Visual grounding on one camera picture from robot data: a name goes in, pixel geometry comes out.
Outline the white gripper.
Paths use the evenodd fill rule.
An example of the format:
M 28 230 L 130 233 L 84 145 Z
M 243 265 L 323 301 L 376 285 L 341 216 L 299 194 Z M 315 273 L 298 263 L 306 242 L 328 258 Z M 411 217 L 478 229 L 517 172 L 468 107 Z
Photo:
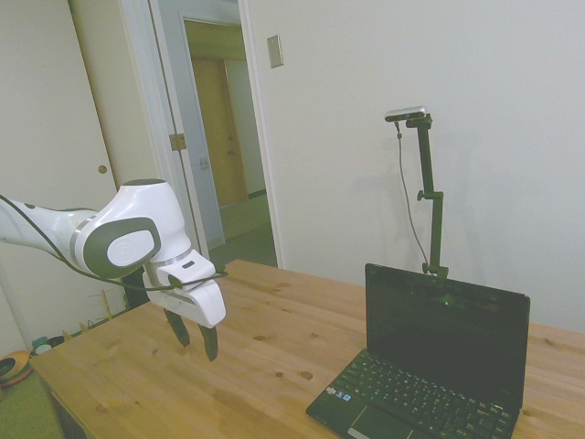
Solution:
M 190 336 L 182 317 L 199 324 L 209 361 L 218 356 L 218 332 L 214 327 L 226 316 L 222 293 L 212 279 L 213 269 L 207 271 L 186 269 L 158 269 L 144 272 L 144 286 L 149 299 L 165 308 L 166 319 L 183 347 L 190 344 Z

